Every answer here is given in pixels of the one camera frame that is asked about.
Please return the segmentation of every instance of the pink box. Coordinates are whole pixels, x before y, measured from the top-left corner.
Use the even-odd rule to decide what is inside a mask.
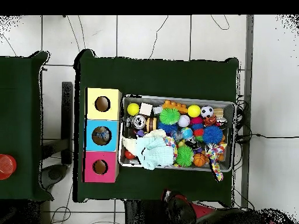
[[[94,163],[102,160],[106,163],[103,174],[94,171]],[[117,152],[86,151],[84,182],[114,183],[119,173]]]

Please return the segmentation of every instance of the circular hole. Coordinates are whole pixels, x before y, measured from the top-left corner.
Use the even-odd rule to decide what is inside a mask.
[[[98,97],[95,101],[97,111],[108,111],[110,109],[110,100],[106,96]]]
[[[92,165],[93,171],[97,174],[105,174],[107,173],[108,170],[108,165],[104,160],[97,160],[93,165]]]
[[[111,137],[111,131],[107,127],[96,127],[92,132],[92,140],[97,145],[107,145]]]

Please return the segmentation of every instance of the red container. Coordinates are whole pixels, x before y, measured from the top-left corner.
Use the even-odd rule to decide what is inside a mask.
[[[16,160],[10,155],[0,154],[0,180],[7,179],[16,170]]]

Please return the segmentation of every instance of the blue box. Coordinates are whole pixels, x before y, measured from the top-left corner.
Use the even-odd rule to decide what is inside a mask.
[[[116,151],[119,138],[118,121],[87,120],[86,127],[86,151]],[[93,130],[97,127],[106,127],[110,130],[111,139],[106,145],[98,145],[92,140]]]

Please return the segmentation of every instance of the green tablecloth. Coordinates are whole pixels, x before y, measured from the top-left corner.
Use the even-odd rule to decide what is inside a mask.
[[[163,61],[96,58],[91,50],[75,60],[75,153],[82,161],[84,145],[84,89],[111,88],[125,94],[181,97],[235,102],[238,60]],[[164,188],[178,190],[189,200],[231,204],[232,172],[217,183],[207,171],[177,171],[121,167],[115,183],[83,183],[82,162],[75,162],[74,200],[85,198],[160,199]]]
[[[0,57],[0,153],[17,168],[0,180],[0,199],[49,200],[39,185],[41,159],[40,68],[47,52],[29,58]]]

